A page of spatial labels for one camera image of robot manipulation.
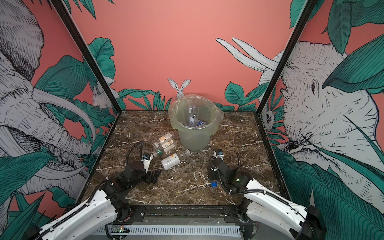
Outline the green cap small bottle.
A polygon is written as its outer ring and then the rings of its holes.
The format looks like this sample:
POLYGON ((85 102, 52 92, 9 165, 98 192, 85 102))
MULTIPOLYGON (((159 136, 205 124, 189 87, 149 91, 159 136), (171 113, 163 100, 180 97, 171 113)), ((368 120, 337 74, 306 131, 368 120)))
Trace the green cap small bottle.
POLYGON ((162 156, 164 154, 163 147, 159 143, 154 142, 153 146, 155 148, 155 150, 152 152, 152 155, 154 156, 154 158, 162 156))

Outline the beige label small bottle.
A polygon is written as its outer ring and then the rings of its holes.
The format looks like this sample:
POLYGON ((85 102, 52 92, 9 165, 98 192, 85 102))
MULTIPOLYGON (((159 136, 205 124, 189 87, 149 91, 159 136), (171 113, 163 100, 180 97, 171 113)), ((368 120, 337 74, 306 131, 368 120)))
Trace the beige label small bottle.
POLYGON ((176 148, 176 143, 172 138, 170 138, 162 143, 162 148, 165 153, 168 153, 172 149, 176 148))

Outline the orange label small bottle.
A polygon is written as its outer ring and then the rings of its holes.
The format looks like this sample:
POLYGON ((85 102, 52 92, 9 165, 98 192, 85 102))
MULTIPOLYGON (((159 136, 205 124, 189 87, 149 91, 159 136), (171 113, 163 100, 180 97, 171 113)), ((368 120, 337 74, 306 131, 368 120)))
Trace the orange label small bottle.
POLYGON ((163 136, 159 137, 158 138, 158 143, 160 145, 162 145, 163 143, 169 141, 170 139, 172 139, 174 137, 174 133, 173 132, 168 132, 166 134, 164 134, 163 136))

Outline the blue label bottle white cap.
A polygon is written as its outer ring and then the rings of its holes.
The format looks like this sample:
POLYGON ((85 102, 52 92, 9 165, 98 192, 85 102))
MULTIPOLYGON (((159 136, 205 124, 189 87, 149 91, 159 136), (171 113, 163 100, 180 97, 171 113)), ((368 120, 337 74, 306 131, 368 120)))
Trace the blue label bottle white cap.
POLYGON ((206 126, 206 125, 207 125, 206 122, 204 122, 204 121, 199 121, 199 122, 198 122, 198 125, 197 125, 197 128, 202 128, 202 127, 204 127, 204 126, 206 126))

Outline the crushed clear bottle white cap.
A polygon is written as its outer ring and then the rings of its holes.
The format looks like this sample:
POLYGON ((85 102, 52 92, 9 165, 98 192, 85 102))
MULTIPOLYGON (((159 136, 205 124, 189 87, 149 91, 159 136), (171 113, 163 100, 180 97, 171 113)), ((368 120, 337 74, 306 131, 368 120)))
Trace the crushed clear bottle white cap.
POLYGON ((197 118, 196 118, 196 107, 189 106, 189 115, 188 115, 188 126, 196 127, 197 126, 197 118))

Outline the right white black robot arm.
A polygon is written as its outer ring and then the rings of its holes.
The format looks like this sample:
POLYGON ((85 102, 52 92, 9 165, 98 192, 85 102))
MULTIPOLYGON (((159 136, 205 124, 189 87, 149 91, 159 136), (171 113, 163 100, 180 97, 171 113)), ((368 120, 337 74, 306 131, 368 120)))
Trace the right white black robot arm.
POLYGON ((222 158, 210 156, 209 171, 231 196, 243 196, 239 211, 253 222, 263 223, 292 240, 324 240, 327 227, 319 209, 291 202, 242 171, 231 169, 222 158))

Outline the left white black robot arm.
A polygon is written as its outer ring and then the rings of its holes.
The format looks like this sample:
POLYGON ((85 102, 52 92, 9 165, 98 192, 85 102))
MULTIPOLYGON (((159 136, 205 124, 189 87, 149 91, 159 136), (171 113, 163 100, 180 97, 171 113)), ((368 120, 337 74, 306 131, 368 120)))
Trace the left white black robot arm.
POLYGON ((150 171, 149 162, 133 162, 113 178, 100 182, 91 196, 77 207, 42 227, 31 226, 24 240, 81 240, 103 225, 124 223, 133 210, 126 196, 141 183, 155 184, 161 170, 150 171))

